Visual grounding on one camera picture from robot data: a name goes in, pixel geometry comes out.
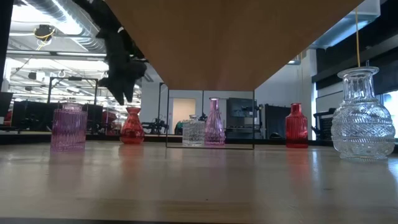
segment pink cylindrical vase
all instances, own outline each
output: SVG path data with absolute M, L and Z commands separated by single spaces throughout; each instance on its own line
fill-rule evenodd
M 85 150 L 87 112 L 81 108 L 77 103 L 66 103 L 54 111 L 51 151 Z

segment clear crystal vase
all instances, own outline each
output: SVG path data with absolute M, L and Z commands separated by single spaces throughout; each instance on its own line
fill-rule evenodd
M 190 115 L 182 124 L 183 146 L 203 146 L 205 143 L 205 122 L 198 121 L 198 116 Z
M 84 151 L 87 112 L 82 105 L 66 103 L 54 111 L 51 151 Z
M 344 100 L 333 115 L 331 135 L 342 159 L 385 159 L 394 150 L 395 129 L 388 110 L 374 97 L 376 67 L 359 67 L 338 74 Z

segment glass bottle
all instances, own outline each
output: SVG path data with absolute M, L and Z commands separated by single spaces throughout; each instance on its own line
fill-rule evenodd
M 54 110 L 51 151 L 84 151 L 86 143 L 87 112 L 82 105 L 65 103 Z
M 301 103 L 292 103 L 286 117 L 286 147 L 308 147 L 307 118 L 301 112 Z
M 220 110 L 218 108 L 219 98 L 210 98 L 210 112 L 206 121 L 205 144 L 223 145 L 225 133 L 221 121 Z
M 374 97 L 376 67 L 344 70 L 344 100 L 335 111 L 331 138 L 342 159 L 385 159 L 394 150 L 395 129 L 388 110 Z
M 129 116 L 120 132 L 120 141 L 124 144 L 140 144 L 144 140 L 145 132 L 139 121 L 138 113 L 141 108 L 126 108 Z
M 183 146 L 203 146 L 205 142 L 205 122 L 198 121 L 198 116 L 190 115 L 182 124 Z

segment table surface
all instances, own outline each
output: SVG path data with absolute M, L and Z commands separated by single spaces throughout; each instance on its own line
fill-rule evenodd
M 331 147 L 254 151 L 87 142 L 0 146 L 0 217 L 201 223 L 397 223 L 398 159 Z

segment purple tall bottle vase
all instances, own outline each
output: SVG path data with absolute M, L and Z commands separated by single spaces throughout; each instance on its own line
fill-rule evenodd
M 218 98 L 210 98 L 210 113 L 206 121 L 205 144 L 223 145 L 225 133 L 221 122 L 220 110 L 218 109 Z
M 51 151 L 85 150 L 87 112 L 81 107 L 77 103 L 66 103 L 54 111 Z

